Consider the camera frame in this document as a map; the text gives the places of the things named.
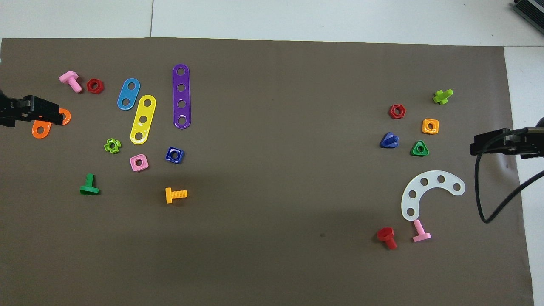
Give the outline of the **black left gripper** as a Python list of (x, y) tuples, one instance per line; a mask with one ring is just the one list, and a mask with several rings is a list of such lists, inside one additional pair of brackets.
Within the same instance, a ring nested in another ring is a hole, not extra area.
[[(31, 106), (34, 105), (34, 112), (31, 114)], [(0, 124), (5, 127), (14, 128), (16, 121), (29, 122), (32, 120), (49, 122), (55, 125), (63, 124), (63, 114), (56, 103), (33, 95), (25, 96), (23, 99), (11, 98), (0, 90)]]

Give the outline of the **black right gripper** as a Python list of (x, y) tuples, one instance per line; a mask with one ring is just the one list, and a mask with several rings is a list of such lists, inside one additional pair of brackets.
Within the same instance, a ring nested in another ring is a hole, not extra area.
[[(485, 149), (485, 143), (494, 137), (511, 131), (510, 141), (496, 141)], [(544, 128), (525, 127), (521, 129), (497, 129), (474, 136), (470, 144), (470, 154), (505, 154), (520, 155), (521, 159), (539, 158), (544, 156)]]

